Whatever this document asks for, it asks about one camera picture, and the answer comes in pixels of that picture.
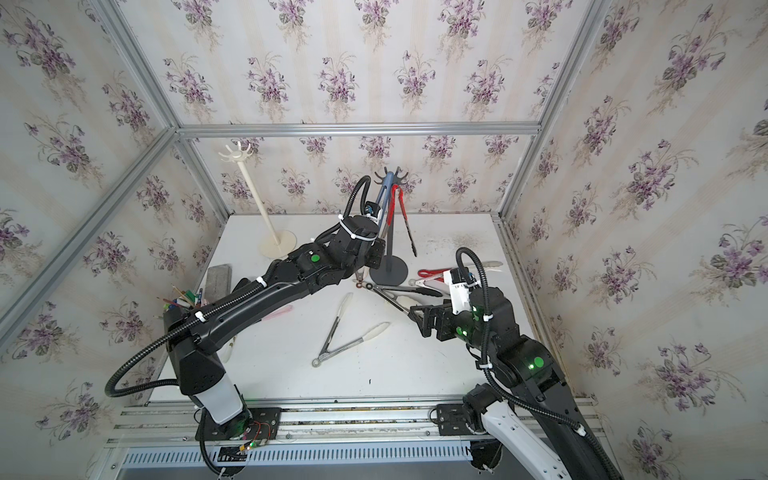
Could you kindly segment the dark grey utensil rack stand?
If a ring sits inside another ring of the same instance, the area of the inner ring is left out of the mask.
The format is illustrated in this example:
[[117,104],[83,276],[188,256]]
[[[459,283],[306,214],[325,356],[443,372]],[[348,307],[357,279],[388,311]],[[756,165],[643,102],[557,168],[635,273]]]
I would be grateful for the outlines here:
[[[402,173],[399,167],[392,172],[395,173],[395,184],[398,185],[408,176],[408,173]],[[393,252],[394,226],[388,227],[385,223],[383,227],[380,227],[379,237],[385,241],[385,252],[381,265],[370,271],[371,279],[378,285],[399,286],[407,279],[408,267],[405,261]]]

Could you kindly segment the red handled steel tongs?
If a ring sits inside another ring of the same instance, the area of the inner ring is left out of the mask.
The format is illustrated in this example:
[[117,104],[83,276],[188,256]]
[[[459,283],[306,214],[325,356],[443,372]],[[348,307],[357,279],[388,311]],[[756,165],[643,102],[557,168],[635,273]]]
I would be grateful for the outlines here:
[[394,217],[396,206],[400,207],[401,216],[403,218],[406,231],[409,237],[412,253],[415,257],[417,257],[418,251],[415,245],[412,230],[410,228],[408,214],[405,208],[403,190],[398,184],[393,184],[389,193],[388,208],[386,213],[386,225],[388,227],[391,227],[393,225],[393,217]]

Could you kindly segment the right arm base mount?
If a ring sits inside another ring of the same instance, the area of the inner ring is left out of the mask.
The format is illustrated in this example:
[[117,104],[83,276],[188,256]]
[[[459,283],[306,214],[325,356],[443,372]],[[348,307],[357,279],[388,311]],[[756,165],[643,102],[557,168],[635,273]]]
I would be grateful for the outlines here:
[[[482,415],[492,404],[500,403],[512,413],[515,407],[505,401],[488,383],[477,384],[460,403],[442,403],[433,407],[428,419],[438,427],[440,436],[484,435]],[[471,465],[478,471],[492,472],[500,463],[504,447],[499,440],[471,441]]]

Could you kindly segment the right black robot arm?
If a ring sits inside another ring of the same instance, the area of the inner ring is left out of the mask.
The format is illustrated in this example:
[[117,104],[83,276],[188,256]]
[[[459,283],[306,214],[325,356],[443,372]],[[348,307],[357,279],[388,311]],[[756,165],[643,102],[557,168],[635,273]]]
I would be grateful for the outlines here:
[[548,348],[520,331],[510,300],[490,286],[468,247],[448,270],[450,297],[413,306],[420,334],[458,339],[472,352],[485,381],[462,399],[467,428],[487,434],[535,479],[619,479],[621,473],[577,406]]

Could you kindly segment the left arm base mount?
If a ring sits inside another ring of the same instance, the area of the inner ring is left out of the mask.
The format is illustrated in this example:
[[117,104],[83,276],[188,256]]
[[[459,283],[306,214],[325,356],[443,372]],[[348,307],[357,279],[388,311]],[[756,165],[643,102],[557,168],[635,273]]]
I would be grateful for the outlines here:
[[207,464],[245,464],[249,454],[277,438],[283,410],[279,407],[247,407],[224,425],[205,412],[200,415],[195,440],[205,448]]

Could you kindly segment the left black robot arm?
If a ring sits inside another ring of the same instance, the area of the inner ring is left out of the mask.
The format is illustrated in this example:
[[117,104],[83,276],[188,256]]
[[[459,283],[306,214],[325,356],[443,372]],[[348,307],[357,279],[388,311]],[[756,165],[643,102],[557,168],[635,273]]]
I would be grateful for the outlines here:
[[[225,426],[244,415],[245,401],[227,374],[219,350],[272,312],[338,285],[364,267],[380,265],[385,243],[379,237],[378,207],[367,199],[371,183],[370,176],[361,177],[337,223],[314,240],[273,261],[263,275],[229,295],[184,313],[166,334],[111,375],[104,387],[105,395],[127,397],[176,386],[203,409],[203,420]],[[121,386],[131,369],[163,346],[169,349],[174,378]]]

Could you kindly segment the black steel tongs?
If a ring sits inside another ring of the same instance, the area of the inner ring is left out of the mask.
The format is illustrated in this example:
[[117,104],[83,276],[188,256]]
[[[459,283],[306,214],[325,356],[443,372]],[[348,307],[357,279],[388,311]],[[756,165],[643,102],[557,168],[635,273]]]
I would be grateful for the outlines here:
[[429,301],[443,299],[445,296],[439,290],[423,286],[387,286],[371,282],[357,282],[356,287],[374,293],[405,314],[408,314],[412,307],[424,306]]

